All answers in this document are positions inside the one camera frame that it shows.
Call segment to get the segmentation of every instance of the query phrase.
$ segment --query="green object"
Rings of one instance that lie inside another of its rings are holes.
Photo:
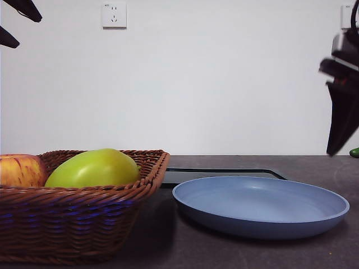
[[[359,147],[357,147],[356,149],[353,149],[349,152],[350,156],[354,157],[354,158],[359,158]]]
[[[45,187],[82,188],[123,185],[140,179],[139,167],[128,155],[114,149],[80,153],[49,176]]]

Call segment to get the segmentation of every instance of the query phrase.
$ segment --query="electrical socket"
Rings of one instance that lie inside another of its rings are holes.
[[[343,4],[340,9],[340,26],[344,29],[351,28],[350,19],[352,16],[353,4]],[[356,12],[356,26],[359,28],[359,15]]]
[[[126,28],[127,8],[125,2],[106,2],[102,6],[102,27]]]

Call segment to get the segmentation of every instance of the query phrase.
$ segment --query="black tray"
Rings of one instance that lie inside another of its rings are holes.
[[[239,175],[242,177],[261,177],[285,179],[269,169],[203,169],[203,168],[167,168],[161,188],[174,188],[183,182],[206,177]]]

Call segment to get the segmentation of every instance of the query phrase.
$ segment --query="wicker basket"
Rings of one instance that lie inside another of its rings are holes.
[[[39,155],[50,174],[84,151]],[[99,263],[125,242],[143,201],[162,183],[169,154],[122,151],[141,166],[141,180],[123,186],[19,188],[0,185],[0,261]]]

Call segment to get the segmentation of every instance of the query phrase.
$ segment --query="table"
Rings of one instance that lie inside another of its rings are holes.
[[[222,234],[177,210],[161,188],[143,206],[121,251],[111,261],[71,268],[359,268],[359,159],[350,156],[172,156],[169,167],[271,169],[288,180],[337,192],[351,209],[339,225],[312,238],[266,241]],[[2,268],[69,268],[1,264]]]

